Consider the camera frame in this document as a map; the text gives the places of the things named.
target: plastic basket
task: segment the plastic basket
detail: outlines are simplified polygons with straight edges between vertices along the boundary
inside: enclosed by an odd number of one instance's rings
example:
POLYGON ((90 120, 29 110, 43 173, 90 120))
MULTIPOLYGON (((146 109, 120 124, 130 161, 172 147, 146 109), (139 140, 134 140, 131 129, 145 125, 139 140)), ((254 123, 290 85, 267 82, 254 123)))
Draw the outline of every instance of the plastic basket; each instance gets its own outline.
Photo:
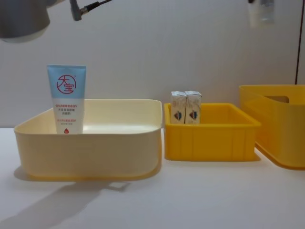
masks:
POLYGON ((21 165, 45 180, 136 180, 161 167, 162 104, 85 100, 83 134, 56 134, 50 109, 15 127, 21 165))
POLYGON ((275 164, 305 169, 305 86, 240 86, 242 109, 262 123, 256 145, 275 164))
POLYGON ((171 124, 164 105, 165 158, 179 161, 255 161, 260 123, 232 104, 201 104, 199 125, 171 124))

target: milk carton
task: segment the milk carton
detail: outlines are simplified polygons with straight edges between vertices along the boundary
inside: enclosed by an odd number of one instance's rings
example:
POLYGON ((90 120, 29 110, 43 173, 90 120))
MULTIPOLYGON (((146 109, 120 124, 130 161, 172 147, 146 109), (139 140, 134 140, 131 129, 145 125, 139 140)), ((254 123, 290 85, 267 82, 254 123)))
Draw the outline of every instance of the milk carton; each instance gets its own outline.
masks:
POLYGON ((172 92, 171 98, 171 123, 184 124, 186 94, 184 92, 172 92))
POLYGON ((188 91, 186 94, 186 124, 200 124, 201 116, 201 94, 199 92, 188 91))

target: white tabletop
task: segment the white tabletop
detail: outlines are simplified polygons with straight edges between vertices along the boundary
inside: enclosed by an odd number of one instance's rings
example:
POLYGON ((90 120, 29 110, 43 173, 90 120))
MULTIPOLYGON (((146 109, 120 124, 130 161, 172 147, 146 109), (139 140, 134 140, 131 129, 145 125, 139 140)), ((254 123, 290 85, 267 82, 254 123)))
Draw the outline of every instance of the white tabletop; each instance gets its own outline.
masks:
POLYGON ((259 162, 163 160, 123 183, 33 182, 0 129, 0 229, 304 229, 305 171, 259 162))

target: gray wall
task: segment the gray wall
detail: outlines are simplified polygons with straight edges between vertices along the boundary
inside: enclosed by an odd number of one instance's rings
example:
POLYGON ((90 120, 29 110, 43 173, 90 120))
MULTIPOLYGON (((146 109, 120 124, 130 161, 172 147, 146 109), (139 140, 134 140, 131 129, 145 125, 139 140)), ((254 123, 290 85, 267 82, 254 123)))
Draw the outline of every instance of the gray wall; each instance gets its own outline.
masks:
MULTIPOLYGON (((79 0, 79 5, 92 0, 79 0)), ((113 0, 73 22, 49 8, 45 34, 0 42, 0 126, 50 108, 46 65, 85 64, 86 98, 152 98, 198 90, 238 103, 238 86, 294 83, 300 0, 276 1, 276 24, 251 29, 246 0, 113 0)))

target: yellow plastic crate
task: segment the yellow plastic crate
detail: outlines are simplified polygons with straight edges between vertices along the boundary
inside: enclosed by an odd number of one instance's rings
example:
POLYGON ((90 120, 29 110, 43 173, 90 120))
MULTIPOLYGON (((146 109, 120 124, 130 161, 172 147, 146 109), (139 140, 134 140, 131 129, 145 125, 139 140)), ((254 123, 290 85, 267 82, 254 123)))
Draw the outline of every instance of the yellow plastic crate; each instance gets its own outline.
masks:
POLYGON ((256 146, 275 164, 305 169, 305 85, 240 86, 242 109, 262 123, 256 146))
POLYGON ((232 104, 201 104, 199 125, 171 124, 164 105, 165 158, 179 161, 255 161, 260 123, 232 104))

